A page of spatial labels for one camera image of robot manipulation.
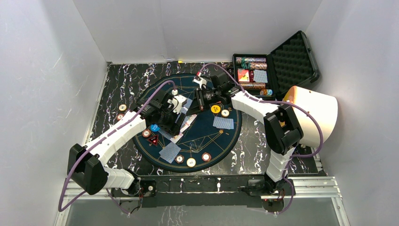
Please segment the dealt card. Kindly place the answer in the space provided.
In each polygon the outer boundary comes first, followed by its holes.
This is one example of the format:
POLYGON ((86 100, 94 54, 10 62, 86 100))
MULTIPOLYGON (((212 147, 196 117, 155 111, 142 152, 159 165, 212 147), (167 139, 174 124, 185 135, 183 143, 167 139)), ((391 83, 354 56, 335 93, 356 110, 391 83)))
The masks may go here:
POLYGON ((173 142, 166 145, 160 152, 160 157, 168 163, 172 163, 173 160, 178 156, 181 148, 173 142))
POLYGON ((234 129, 234 120, 231 118, 215 117, 213 127, 218 129, 234 129))

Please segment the cream chip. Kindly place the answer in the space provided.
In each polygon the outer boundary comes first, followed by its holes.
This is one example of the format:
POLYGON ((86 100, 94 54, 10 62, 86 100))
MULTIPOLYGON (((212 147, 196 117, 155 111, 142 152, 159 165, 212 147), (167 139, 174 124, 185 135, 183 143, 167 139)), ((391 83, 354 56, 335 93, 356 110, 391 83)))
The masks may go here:
POLYGON ((187 159, 186 164, 188 167, 193 168, 196 166, 196 160, 194 158, 189 158, 187 159))
POLYGON ((221 116, 222 117, 227 118, 227 117, 229 117, 229 115, 230 115, 230 111, 229 110, 224 109, 224 110, 221 111, 221 116))

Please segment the red poker chip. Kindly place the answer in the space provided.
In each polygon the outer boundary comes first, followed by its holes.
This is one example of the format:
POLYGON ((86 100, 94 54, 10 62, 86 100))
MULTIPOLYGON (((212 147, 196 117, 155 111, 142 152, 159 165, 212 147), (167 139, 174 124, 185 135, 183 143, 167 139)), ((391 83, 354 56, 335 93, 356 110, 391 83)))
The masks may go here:
POLYGON ((147 137, 150 137, 151 134, 152 134, 152 133, 151 133, 151 130, 145 129, 145 130, 142 132, 142 137, 147 138, 147 137))

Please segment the red chip off mat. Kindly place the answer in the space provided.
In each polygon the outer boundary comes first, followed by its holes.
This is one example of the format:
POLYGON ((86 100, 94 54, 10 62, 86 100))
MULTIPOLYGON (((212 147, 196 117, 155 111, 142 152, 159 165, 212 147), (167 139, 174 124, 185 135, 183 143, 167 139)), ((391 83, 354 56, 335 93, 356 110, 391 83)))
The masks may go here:
POLYGON ((118 114, 117 115, 117 117, 116 117, 116 119, 118 120, 118 121, 120 121, 122 118, 124 117, 124 114, 118 114))

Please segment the yellow big blind button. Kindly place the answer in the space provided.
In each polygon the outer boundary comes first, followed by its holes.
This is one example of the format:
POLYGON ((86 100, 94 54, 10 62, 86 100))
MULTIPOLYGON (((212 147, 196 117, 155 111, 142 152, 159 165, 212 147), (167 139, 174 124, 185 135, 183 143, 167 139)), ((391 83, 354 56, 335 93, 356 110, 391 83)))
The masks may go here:
POLYGON ((221 112, 221 107, 219 105, 212 105, 210 109, 211 112, 214 114, 218 114, 221 112))

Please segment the blue small blind button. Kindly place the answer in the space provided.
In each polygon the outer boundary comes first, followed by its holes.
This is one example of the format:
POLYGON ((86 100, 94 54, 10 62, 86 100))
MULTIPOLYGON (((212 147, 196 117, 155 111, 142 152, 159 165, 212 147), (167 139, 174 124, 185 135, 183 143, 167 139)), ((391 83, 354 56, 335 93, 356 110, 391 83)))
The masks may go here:
POLYGON ((150 126, 150 129, 152 132, 158 132, 160 130, 160 127, 157 124, 152 124, 150 126))

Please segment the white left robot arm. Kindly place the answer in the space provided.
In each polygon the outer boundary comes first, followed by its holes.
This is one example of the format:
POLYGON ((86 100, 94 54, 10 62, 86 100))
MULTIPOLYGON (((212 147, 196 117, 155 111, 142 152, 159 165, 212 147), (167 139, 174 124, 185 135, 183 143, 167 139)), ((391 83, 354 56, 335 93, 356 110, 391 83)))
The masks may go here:
POLYGON ((135 111, 129 111, 115 125, 85 145, 71 147, 67 173, 86 193, 119 188, 129 196, 140 192, 140 177, 127 169, 106 167, 109 159, 134 136, 156 124, 172 135, 180 132, 187 98, 176 91, 152 94, 135 111))

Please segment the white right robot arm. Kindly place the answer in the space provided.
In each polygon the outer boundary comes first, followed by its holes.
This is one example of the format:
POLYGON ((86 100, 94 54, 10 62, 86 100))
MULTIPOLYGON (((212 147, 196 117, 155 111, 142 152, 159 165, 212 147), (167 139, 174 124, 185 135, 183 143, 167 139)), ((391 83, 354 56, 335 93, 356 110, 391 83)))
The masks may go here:
POLYGON ((220 102, 260 121, 265 127, 271 154, 264 184, 258 189, 277 195, 287 181, 287 166, 295 147, 303 138, 303 130, 292 106, 279 101, 274 104, 263 103, 227 75, 212 76, 211 81, 213 87, 208 88, 207 80, 202 78, 201 73, 195 75, 193 82, 198 88, 194 91, 194 99, 187 113, 199 114, 220 102))

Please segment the cream chip off mat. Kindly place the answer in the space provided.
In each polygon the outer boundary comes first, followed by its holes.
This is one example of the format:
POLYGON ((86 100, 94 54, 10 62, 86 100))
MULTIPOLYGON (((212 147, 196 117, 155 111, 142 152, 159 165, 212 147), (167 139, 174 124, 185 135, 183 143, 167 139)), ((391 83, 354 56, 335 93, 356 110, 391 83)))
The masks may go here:
POLYGON ((127 105, 126 104, 121 104, 119 107, 118 107, 118 109, 119 109, 119 111, 125 111, 126 109, 127 109, 127 105))

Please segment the red triangle marker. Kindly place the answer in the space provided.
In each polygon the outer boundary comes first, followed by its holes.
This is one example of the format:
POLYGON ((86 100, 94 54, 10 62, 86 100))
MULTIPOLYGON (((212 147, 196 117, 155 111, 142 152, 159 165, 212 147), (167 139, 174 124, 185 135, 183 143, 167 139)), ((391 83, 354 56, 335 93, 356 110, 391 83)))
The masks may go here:
POLYGON ((147 141, 151 145, 157 146, 158 145, 158 141, 159 141, 159 135, 152 136, 152 137, 148 138, 147 141))

